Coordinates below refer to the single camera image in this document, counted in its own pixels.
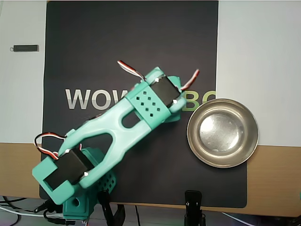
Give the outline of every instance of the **teal robotic arm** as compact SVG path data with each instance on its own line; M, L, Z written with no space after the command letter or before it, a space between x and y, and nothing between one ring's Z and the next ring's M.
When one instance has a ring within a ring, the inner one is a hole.
M35 179L58 205L92 188L112 188L100 186L101 178L107 177L107 173L122 160L126 151L158 125L180 118L180 110L186 104L182 91L198 75L196 70L192 78L181 87L179 77L167 77L158 67L143 76L125 63L118 63L127 72L140 77L141 81L104 114L87 121L77 130L70 130L62 137L64 142L58 153L51 153L54 160L47 157L32 170ZM122 120L133 111L140 121L126 128ZM76 148L82 140L101 134L110 134L113 140L105 156L94 149Z

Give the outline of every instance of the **stainless steel bowl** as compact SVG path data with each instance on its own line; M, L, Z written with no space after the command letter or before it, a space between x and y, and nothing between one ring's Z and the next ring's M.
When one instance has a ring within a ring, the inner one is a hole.
M234 100L215 99L192 114L187 138L201 161L229 168L243 163L253 154L258 143L258 128L245 106Z

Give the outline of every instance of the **desk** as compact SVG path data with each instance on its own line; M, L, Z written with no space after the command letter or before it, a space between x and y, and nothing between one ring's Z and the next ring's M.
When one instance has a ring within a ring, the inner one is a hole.
M203 210L287 217L300 215L300 159L300 147L258 146L247 163L247 206L242 209L204 207ZM39 184L31 174L39 162L40 153L33 144L0 143L0 194L39 198ZM185 208L184 205L139 205Z

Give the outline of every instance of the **white cable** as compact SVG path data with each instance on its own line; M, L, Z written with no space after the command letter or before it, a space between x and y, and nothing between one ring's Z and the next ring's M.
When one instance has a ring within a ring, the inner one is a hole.
M255 225L252 225L252 224L250 224L250 223L247 223L247 222L245 222L245 221L243 221L243 220L241 220L241 219L238 219L238 218L236 218L236 217L234 217L234 216L231 216L230 214L227 214L227 213L224 213L224 212L222 212L222 214L228 216L229 218L232 218L232 219L234 219L234 220L237 220L237 221L239 221L239 222L241 222L241 223L243 223L243 224L245 224L245 225L255 226Z
M145 77L138 71L136 71L134 68L130 67L129 65L127 65L126 63L122 62L121 60L117 61L117 63L119 64L119 66L125 70L126 72L133 74L134 76L137 76L143 80L145 80Z
M197 69L194 72L193 76L189 79L189 81L185 85L183 85L180 88L180 90L184 91L184 90L188 89L194 83L195 79L197 79L198 74L199 74L199 69Z
M10 213L14 213L14 214L17 214L17 215L22 215L22 216L41 217L41 218L44 217L41 214L21 213L21 212L17 212L17 211L6 209L6 208L1 207L1 206L0 206L0 210L4 210L4 211L10 212ZM49 214L49 215L47 215L47 217L59 217L59 218L62 218L63 214L62 213Z

